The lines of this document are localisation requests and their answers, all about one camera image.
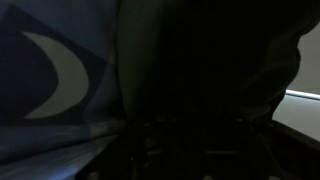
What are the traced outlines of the blue plaid bed sheet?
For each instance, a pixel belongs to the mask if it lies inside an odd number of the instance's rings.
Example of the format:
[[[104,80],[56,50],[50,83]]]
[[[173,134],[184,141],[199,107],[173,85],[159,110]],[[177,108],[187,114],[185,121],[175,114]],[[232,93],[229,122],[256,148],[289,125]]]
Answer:
[[[0,180],[74,180],[115,139],[118,0],[0,0]]]

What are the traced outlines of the black trousers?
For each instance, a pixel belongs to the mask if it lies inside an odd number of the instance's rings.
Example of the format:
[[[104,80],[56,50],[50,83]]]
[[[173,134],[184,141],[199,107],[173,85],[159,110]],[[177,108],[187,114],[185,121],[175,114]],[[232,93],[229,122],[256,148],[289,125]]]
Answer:
[[[296,77],[320,0],[121,0],[118,77],[128,118],[271,117]]]

